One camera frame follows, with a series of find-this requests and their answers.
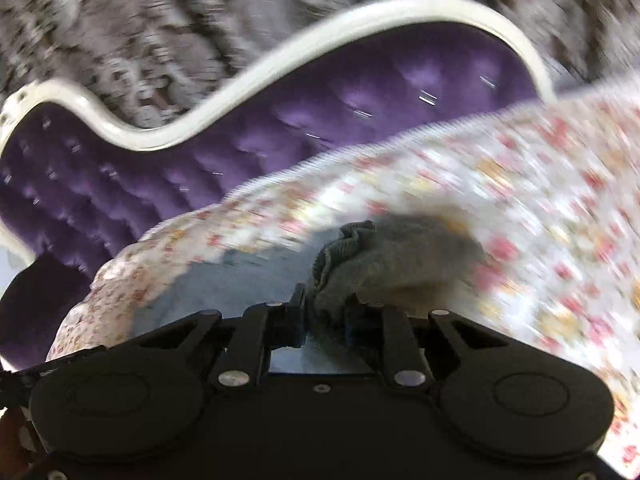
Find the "floral bed quilt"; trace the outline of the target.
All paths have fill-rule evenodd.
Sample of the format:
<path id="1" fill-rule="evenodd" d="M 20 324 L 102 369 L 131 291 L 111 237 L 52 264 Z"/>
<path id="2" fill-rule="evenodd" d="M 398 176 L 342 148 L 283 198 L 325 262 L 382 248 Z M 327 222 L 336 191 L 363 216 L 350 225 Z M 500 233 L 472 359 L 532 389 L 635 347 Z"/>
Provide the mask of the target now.
<path id="1" fill-rule="evenodd" d="M 615 415 L 600 454 L 639 473 L 639 77 L 550 105 L 412 129 L 248 181 L 164 221 L 105 263 L 48 356 L 107 346 L 211 308 L 224 258 L 295 256 L 380 214 L 441 214 L 487 260 L 463 314 L 597 373 Z"/>

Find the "grey argyle knit sweater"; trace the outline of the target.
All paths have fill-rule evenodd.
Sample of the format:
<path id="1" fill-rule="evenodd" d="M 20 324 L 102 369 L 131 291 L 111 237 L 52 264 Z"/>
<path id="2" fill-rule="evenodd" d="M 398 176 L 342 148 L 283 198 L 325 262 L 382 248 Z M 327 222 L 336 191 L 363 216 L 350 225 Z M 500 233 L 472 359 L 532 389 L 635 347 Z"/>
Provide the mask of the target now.
<path id="1" fill-rule="evenodd" d="M 343 304 L 391 304 L 423 318 L 449 299 L 470 302 L 469 278 L 486 261 L 482 245 L 437 217 L 391 214 L 311 235 L 298 249 L 271 247 L 254 254 L 227 250 L 218 262 L 192 263 L 134 315 L 140 336 L 189 314 L 215 309 L 226 318 L 253 304 L 288 300 L 303 284 L 311 331 L 299 350 L 271 356 L 279 373 L 348 374 L 366 366 L 337 341 Z"/>

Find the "purple tufted velvet headboard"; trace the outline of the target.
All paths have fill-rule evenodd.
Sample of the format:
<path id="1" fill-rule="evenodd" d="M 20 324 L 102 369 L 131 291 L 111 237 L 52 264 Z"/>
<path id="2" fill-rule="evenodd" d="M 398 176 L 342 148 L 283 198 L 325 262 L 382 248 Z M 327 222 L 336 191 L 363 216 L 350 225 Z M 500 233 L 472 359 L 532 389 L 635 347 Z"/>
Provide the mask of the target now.
<path id="1" fill-rule="evenodd" d="M 163 220 L 318 154 L 548 101 L 524 32 L 471 0 L 378 0 L 312 25 L 174 122 L 140 129 L 64 79 L 1 110 L 1 355 L 41 363 L 96 271 Z"/>

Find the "grey damask curtain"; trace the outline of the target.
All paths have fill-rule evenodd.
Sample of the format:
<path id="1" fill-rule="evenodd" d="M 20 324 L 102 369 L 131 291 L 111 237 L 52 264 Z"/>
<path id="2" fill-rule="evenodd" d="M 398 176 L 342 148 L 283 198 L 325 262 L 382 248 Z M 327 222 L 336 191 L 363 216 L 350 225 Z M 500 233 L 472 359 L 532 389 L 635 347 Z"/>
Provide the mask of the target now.
<path id="1" fill-rule="evenodd" d="M 374 0 L 1 0 L 1 91 L 65 78 L 155 128 L 289 36 Z M 559 79 L 639 58 L 639 0 L 475 0 L 520 28 Z"/>

